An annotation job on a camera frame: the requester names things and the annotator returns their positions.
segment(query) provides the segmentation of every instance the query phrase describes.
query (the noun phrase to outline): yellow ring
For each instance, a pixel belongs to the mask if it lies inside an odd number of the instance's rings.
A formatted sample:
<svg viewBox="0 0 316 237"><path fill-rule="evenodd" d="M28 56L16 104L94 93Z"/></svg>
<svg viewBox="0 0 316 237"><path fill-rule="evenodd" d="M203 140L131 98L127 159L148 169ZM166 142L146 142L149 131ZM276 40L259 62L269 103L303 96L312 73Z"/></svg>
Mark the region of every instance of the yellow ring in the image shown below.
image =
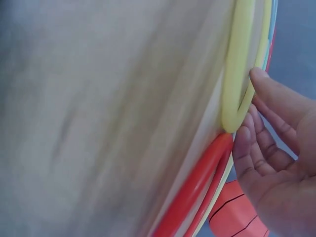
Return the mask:
<svg viewBox="0 0 316 237"><path fill-rule="evenodd" d="M231 39L228 47L223 89L222 125L234 133L240 127L249 109L254 88L249 81L245 96L239 105L252 33L256 0L238 0L234 12ZM262 67L270 28L272 1L265 0L262 33L255 67Z"/></svg>

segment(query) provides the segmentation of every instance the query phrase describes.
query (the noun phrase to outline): red ring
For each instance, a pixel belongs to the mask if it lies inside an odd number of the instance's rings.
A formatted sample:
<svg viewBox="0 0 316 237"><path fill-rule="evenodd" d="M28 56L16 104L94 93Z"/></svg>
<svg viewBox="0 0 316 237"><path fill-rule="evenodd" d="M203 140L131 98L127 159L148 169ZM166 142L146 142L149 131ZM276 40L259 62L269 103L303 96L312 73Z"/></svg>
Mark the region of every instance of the red ring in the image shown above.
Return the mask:
<svg viewBox="0 0 316 237"><path fill-rule="evenodd" d="M209 177L216 169L220 159L223 155L225 155L225 159L222 159L225 161L226 158L229 157L232 147L233 137L228 133L218 136L212 142L212 144L202 155L201 159L196 163L190 175L185 180L173 202L164 214L153 236L171 237L176 234L181 224L190 213L190 210L196 203L203 188L207 184Z"/></svg>
<svg viewBox="0 0 316 237"><path fill-rule="evenodd" d="M266 72L268 72L269 68L270 68L270 62L271 62L271 57L272 57L272 52L273 52L273 46L275 44L275 39L276 39L276 30L273 33L272 42L270 44L270 50L269 50L268 61L267 61L267 66L266 66Z"/></svg>
<svg viewBox="0 0 316 237"><path fill-rule="evenodd" d="M194 232L196 231L198 225L200 224L202 218L204 217L209 204L213 200L214 194L217 190L217 187L219 186L219 183L221 182L222 176L224 174L224 171L226 169L226 165L228 163L230 154L231 154L232 149L227 148L223 156L221 157L221 160L218 163L218 166L216 168L213 180L211 185L209 186L209 189L207 190L207 193L203 199L203 202L201 206L199 207L196 215L194 216L193 221L191 222L188 230L185 233L185 237L191 237L193 236Z"/></svg>

